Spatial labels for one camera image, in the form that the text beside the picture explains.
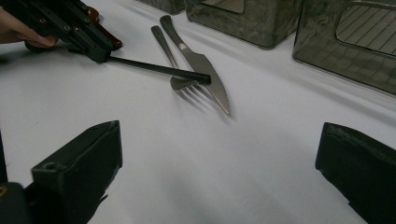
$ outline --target white surface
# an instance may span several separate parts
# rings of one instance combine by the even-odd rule
[[[135,1],[87,0],[124,42],[114,56],[170,66],[150,27],[163,12]],[[396,147],[396,101],[291,58],[294,35],[262,50],[173,16],[214,65],[226,116],[205,92],[180,97],[170,77],[63,49],[1,45],[0,129],[11,181],[89,127],[118,119],[124,166],[92,224],[348,223],[364,221],[315,169],[324,122]],[[168,38],[177,62],[187,62]]]

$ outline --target knife handle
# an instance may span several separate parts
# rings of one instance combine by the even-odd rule
[[[157,39],[158,43],[160,44],[161,48],[163,48],[163,51],[165,52],[166,56],[168,57],[169,62],[171,62],[172,67],[177,68],[175,58],[172,55],[172,51],[169,49],[168,43],[166,43],[166,39],[165,39],[165,36],[163,36],[163,31],[161,31],[161,28],[157,25],[153,26],[153,27],[151,27],[151,32],[154,34],[154,36]]]
[[[183,50],[190,48],[183,42],[180,36],[177,34],[175,27],[173,26],[172,19],[170,16],[162,16],[160,18],[161,25],[165,32],[171,37],[172,41],[177,45],[177,47],[183,52]]]

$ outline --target knife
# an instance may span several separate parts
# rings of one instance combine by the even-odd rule
[[[192,69],[195,72],[208,74],[211,77],[211,83],[205,84],[209,92],[216,99],[218,104],[221,106],[222,110],[226,114],[230,114],[230,105],[228,102],[227,92],[224,89],[224,86],[219,78],[219,75],[216,73],[213,68],[212,63],[206,58],[204,54],[199,54],[192,51],[180,38],[177,34],[175,27],[172,24],[172,19],[170,16],[166,15],[160,18],[161,25],[165,32],[171,37],[172,41],[177,45],[178,49],[180,49],[181,53],[183,53],[187,62],[190,64]]]

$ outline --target human hand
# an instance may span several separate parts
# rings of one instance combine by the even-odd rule
[[[39,35],[0,7],[0,44],[20,41],[27,41],[39,48],[49,48],[55,45],[58,38]]]

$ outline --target metal rod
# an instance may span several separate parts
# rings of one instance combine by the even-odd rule
[[[75,49],[69,49],[69,52],[81,53],[79,50],[75,50]],[[165,66],[161,66],[161,65],[157,65],[157,64],[152,64],[152,63],[142,63],[142,62],[138,62],[138,61],[116,58],[116,57],[112,57],[112,56],[109,56],[107,61],[113,62],[113,63],[121,63],[121,64],[125,64],[125,65],[130,65],[133,67],[139,67],[139,68],[151,70],[154,72],[164,73],[164,74],[171,75],[171,76],[184,77],[187,79],[197,80],[201,84],[210,84],[210,81],[211,81],[210,75],[207,75],[207,74],[196,73],[196,72],[191,72],[191,71],[186,71],[186,70],[181,70],[181,69],[176,69],[176,68],[171,68],[171,67],[165,67]]]

